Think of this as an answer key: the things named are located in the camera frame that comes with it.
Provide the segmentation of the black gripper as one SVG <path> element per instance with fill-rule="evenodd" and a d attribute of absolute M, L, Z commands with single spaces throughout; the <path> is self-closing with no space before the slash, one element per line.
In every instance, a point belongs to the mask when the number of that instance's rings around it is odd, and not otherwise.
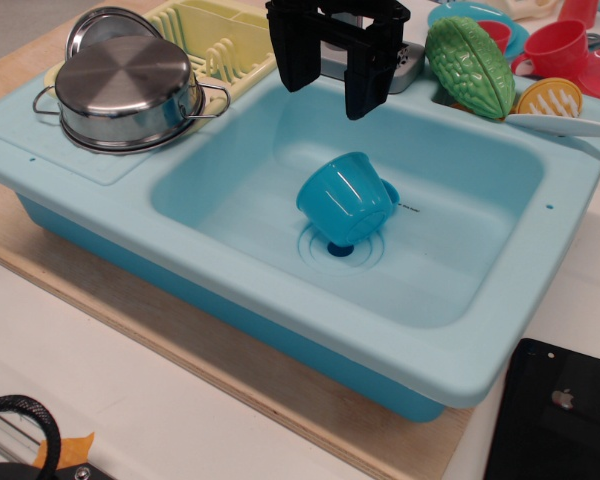
<path fill-rule="evenodd" d="M 411 12 L 398 1 L 269 1 L 280 79 L 297 92 L 321 74 L 321 42 L 347 51 L 345 110 L 362 119 L 386 102 Z"/>

